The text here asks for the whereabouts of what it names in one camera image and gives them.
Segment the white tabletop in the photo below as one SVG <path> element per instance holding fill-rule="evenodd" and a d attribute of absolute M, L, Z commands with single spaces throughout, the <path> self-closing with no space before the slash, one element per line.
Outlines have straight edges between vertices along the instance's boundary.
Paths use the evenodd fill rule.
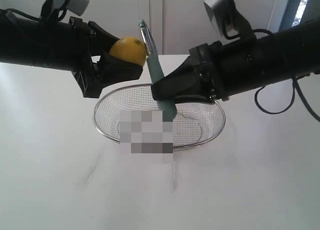
<path fill-rule="evenodd" d="M 161 56 L 165 73 L 186 56 Z M 145 69 L 141 80 L 149 82 Z M 301 81 L 320 112 L 319 78 Z M 291 84 L 261 103 L 285 107 Z M 147 164 L 123 154 L 92 123 L 70 72 L 0 64 L 0 229 L 318 229 L 320 124 L 300 99 L 269 116 L 254 93 L 221 105 L 227 123 L 214 141 Z"/>

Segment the wire mesh basket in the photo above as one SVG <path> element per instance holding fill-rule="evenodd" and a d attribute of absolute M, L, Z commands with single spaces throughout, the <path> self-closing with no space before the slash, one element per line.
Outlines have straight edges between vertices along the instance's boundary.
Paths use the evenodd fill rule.
<path fill-rule="evenodd" d="M 226 116 L 218 104 L 177 104 L 173 121 L 173 149 L 204 144 L 216 138 L 223 130 Z M 96 129 L 109 139 L 120 142 L 121 111 L 157 111 L 151 84 L 134 85 L 114 90 L 102 97 L 93 111 Z"/>

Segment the metal strainer basket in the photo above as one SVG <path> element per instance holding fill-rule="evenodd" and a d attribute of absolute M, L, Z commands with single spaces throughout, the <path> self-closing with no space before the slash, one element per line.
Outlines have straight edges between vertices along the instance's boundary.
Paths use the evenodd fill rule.
<path fill-rule="evenodd" d="M 216 138 L 223 130 L 226 116 L 221 106 L 202 103 L 177 104 L 173 121 L 173 148 L 192 147 Z M 93 122 L 109 139 L 120 142 L 121 111 L 156 111 L 151 84 L 122 87 L 102 97 L 95 106 Z"/>

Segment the basket rim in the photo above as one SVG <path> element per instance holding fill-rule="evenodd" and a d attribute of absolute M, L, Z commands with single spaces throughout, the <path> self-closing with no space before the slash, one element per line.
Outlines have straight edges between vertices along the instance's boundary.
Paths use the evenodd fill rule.
<path fill-rule="evenodd" d="M 108 134 L 106 134 L 105 132 L 103 132 L 97 122 L 96 122 L 96 114 L 97 114 L 97 110 L 101 104 L 101 102 L 107 98 L 108 96 L 112 95 L 113 93 L 115 92 L 118 92 L 118 91 L 121 91 L 121 90 L 124 90 L 124 89 L 128 89 L 128 88 L 137 88 L 137 87 L 141 87 L 141 86 L 152 86 L 152 84 L 137 84 L 137 85 L 129 85 L 129 86 L 124 86 L 124 87 L 120 87 L 120 88 L 117 88 L 113 91 L 110 91 L 109 93 L 107 93 L 106 95 L 104 95 L 101 99 L 98 100 L 98 102 L 96 103 L 95 107 L 94 107 L 94 110 L 93 110 L 93 113 L 92 113 L 92 121 L 93 121 L 93 124 L 94 124 L 94 127 L 97 129 L 97 131 L 99 133 L 101 133 L 103 136 L 107 137 L 108 139 L 116 142 L 116 143 L 120 143 L 120 140 L 113 137 L 113 136 L 110 136 Z M 203 104 L 203 105 L 213 105 L 213 104 L 206 104 L 206 103 L 197 103 L 196 104 Z M 221 105 L 218 103 L 218 101 L 214 101 L 214 104 L 216 104 L 220 110 L 220 112 L 222 113 L 222 118 L 223 118 L 223 123 L 221 125 L 221 128 L 220 128 L 220 131 L 214 135 L 213 137 L 205 140 L 205 141 L 201 141 L 201 142 L 197 142 L 197 143 L 192 143 L 192 144 L 188 144 L 188 145 L 178 145 L 178 146 L 173 146 L 173 149 L 175 150 L 175 152 L 179 151 L 180 150 L 184 150 L 185 148 L 189 148 L 189 147 L 194 147 L 194 146 L 199 146 L 199 145 L 202 145 L 202 144 L 205 144 L 205 143 L 208 143 L 212 140 L 214 140 L 215 138 L 217 138 L 222 132 L 223 132 L 223 129 L 225 128 L 225 125 L 226 125 L 226 113 L 225 111 L 223 110 L 223 108 L 221 107 Z"/>

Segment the yellow lemon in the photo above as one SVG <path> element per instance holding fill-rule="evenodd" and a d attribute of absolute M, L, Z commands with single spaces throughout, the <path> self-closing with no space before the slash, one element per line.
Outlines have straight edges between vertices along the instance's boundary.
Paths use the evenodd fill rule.
<path fill-rule="evenodd" d="M 147 58 L 145 44 L 135 37 L 118 40 L 111 47 L 109 55 L 142 67 L 145 65 Z"/>

